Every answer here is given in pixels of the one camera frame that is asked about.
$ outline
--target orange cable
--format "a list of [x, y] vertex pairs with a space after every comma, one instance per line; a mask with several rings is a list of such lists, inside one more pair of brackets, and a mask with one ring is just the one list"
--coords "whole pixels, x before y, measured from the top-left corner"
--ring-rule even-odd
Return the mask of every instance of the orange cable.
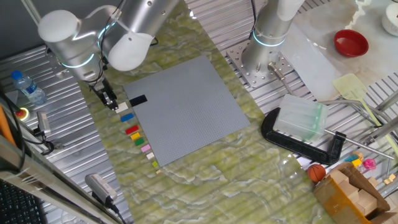
[[13, 145], [17, 146], [15, 144], [14, 138], [11, 134], [10, 127], [8, 126], [8, 122], [6, 119], [6, 115], [4, 114], [4, 111], [2, 110], [2, 106], [0, 105], [0, 130], [2, 132], [2, 135]]

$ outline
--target yellow spatula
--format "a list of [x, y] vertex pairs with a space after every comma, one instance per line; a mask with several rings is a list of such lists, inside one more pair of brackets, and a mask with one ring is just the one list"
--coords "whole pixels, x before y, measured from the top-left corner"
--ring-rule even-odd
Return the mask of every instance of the yellow spatula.
[[[359, 78], [350, 73], [340, 78], [337, 78], [333, 81], [333, 85], [340, 92], [340, 94], [347, 100], [357, 100], [362, 103], [363, 107], [369, 113], [370, 117], [373, 119], [377, 126], [380, 126], [380, 122], [373, 115], [372, 111], [368, 108], [366, 103], [363, 101], [363, 98], [366, 96], [368, 89], [366, 89], [365, 85], [359, 80]], [[389, 135], [386, 135], [386, 139], [388, 143], [393, 148], [394, 152], [398, 156], [398, 147], [395, 142], [391, 139]]]

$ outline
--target blue plastic piece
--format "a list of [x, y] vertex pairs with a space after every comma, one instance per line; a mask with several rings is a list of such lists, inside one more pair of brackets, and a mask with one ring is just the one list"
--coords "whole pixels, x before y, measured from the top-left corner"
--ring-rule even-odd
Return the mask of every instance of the blue plastic piece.
[[344, 162], [353, 162], [354, 160], [357, 160], [357, 159], [359, 159], [358, 155], [353, 154], [353, 155], [350, 155], [347, 159], [345, 159]]
[[133, 118], [133, 117], [134, 117], [134, 115], [132, 115], [132, 113], [129, 113], [129, 114], [127, 114], [127, 115], [121, 117], [121, 118], [120, 118], [120, 121], [121, 121], [121, 122], [125, 122], [125, 121], [130, 120], [130, 119]]

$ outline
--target clear plastic box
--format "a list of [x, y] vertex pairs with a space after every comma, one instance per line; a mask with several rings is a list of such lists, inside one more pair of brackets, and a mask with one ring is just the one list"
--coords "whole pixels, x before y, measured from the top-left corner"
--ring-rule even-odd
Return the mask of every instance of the clear plastic box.
[[285, 95], [274, 129], [308, 142], [323, 136], [329, 108], [321, 103]]

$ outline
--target orange ball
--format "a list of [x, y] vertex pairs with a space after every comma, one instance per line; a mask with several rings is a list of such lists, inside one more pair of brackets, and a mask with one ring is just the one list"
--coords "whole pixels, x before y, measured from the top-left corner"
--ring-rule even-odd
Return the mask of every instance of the orange ball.
[[323, 168], [323, 166], [319, 164], [314, 164], [308, 168], [307, 174], [312, 182], [314, 182], [314, 184], [317, 184], [326, 176], [326, 170], [325, 168]]

